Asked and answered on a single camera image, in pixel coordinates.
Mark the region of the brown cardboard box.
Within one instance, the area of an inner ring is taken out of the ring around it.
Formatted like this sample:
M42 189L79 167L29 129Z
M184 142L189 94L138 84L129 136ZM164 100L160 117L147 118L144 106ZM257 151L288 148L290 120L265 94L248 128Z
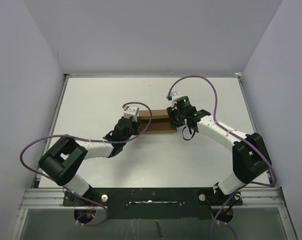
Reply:
M149 120L150 113L148 110L140 110L138 114L138 122L139 122L139 132L142 132ZM152 120L150 125L144 131L144 134L172 134L176 133L177 128L172 125L170 122L167 110L158 109L152 110Z

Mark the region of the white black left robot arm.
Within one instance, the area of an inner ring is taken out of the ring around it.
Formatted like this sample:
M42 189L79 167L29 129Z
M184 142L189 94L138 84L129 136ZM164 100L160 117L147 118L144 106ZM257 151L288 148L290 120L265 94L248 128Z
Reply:
M85 206L92 200L91 187L77 171L84 160L112 158L118 155L131 136L138 134L136 117L121 117L114 129L101 142L85 142L61 137L40 158L39 167L59 186L75 192L74 199Z

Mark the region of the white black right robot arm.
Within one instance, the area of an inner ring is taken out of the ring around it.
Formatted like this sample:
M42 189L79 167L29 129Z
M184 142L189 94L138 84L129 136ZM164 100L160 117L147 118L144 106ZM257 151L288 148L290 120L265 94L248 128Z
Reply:
M217 203L225 204L231 199L231 193L249 184L271 167L261 135L243 133L223 124L210 112L197 110L187 96L177 91L168 100L172 105L166 110L174 127L188 128L192 136L196 133L206 135L232 153L230 175L213 187L213 198Z

